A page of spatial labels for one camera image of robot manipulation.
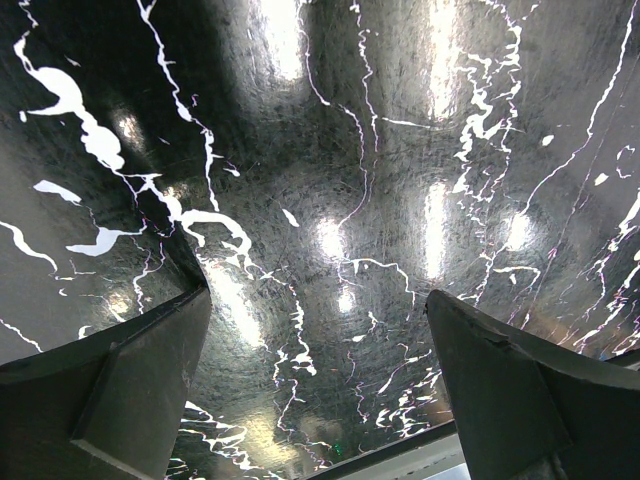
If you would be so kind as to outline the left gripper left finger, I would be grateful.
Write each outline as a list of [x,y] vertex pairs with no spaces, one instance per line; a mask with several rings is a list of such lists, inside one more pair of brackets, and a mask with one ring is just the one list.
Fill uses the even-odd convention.
[[200,287],[2,365],[2,478],[163,478],[211,309]]

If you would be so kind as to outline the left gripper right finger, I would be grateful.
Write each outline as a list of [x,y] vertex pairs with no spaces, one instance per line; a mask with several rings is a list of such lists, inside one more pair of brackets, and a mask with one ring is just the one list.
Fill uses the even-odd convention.
[[638,351],[586,357],[441,290],[426,315],[472,478],[638,478]]

